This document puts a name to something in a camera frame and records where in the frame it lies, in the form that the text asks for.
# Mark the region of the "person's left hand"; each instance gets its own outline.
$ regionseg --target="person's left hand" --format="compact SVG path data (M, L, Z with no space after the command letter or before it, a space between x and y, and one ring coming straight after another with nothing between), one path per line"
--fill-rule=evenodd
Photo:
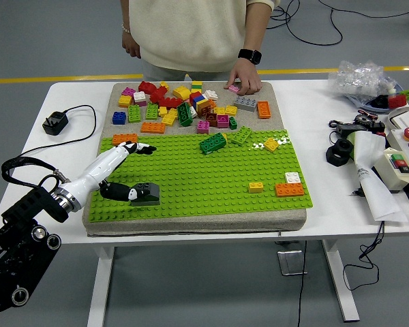
M241 88L237 95L253 94L262 88L262 82L256 71L256 66L244 58L239 58L230 72L229 81L224 86L228 89L234 83L235 78L241 80Z

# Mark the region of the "bracelet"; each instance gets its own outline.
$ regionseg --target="bracelet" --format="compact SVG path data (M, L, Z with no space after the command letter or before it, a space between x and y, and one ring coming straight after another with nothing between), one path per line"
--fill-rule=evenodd
M127 34L131 34L131 33L130 33L130 30L129 30L129 29L126 29L126 28L124 27L124 23L121 24L121 28L122 28L123 31L125 31Z

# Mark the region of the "white paper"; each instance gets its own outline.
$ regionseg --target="white paper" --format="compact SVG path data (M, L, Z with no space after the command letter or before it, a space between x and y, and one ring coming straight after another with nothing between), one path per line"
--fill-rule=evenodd
M383 155L384 137L368 131L354 133L354 163L369 209L376 221L408 221L391 192L371 169Z

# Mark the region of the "person's right hand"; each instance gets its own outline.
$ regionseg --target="person's right hand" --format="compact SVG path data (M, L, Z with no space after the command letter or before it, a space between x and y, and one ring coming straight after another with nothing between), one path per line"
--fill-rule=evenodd
M139 51L139 44L136 43L134 38L123 31L123 49L130 54L131 57L137 57L141 59L141 53Z

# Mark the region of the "robotic arm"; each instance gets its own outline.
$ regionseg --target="robotic arm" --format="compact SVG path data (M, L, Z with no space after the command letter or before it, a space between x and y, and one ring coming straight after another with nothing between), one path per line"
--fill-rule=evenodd
M79 211L88 195L100 189L105 198L129 201L145 198L150 192L106 178L132 153L151 155L156 148L143 143L124 142L99 155L74 181L63 182L51 193L34 187L3 214L0 229L0 311L27 303L61 246L56 234L49 234L34 217L45 210L64 222L70 211Z

